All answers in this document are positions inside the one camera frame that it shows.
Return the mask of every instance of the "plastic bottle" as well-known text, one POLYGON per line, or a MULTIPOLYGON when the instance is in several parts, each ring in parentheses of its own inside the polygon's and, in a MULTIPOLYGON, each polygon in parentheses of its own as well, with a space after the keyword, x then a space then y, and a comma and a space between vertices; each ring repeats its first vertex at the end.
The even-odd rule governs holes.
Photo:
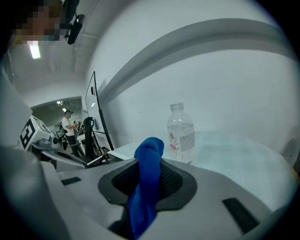
POLYGON ((195 131, 192 118, 183 111, 183 103, 170 105, 172 115, 167 127, 173 160, 192 165, 195 154, 195 131))

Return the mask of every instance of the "tabletop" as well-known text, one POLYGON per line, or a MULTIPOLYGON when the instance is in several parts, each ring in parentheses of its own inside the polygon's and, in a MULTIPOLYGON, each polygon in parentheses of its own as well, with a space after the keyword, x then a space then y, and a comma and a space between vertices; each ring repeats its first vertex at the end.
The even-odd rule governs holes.
MULTIPOLYGON (((172 159, 168 138, 163 158, 172 159)), ((128 160, 140 142, 109 153, 128 160)), ((236 135, 195 132, 193 165, 225 175, 258 197, 271 211, 290 202, 296 182, 285 159, 273 150, 236 135)))

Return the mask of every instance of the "white t-shirt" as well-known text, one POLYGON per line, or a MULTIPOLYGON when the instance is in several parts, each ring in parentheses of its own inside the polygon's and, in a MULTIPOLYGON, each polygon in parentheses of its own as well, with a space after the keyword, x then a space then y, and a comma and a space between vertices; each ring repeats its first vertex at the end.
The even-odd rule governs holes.
POLYGON ((67 136, 74 136, 74 129, 71 128, 67 128, 66 126, 71 125, 70 121, 68 119, 66 119, 65 117, 61 120, 61 124, 62 124, 62 128, 65 129, 67 131, 66 135, 67 136))

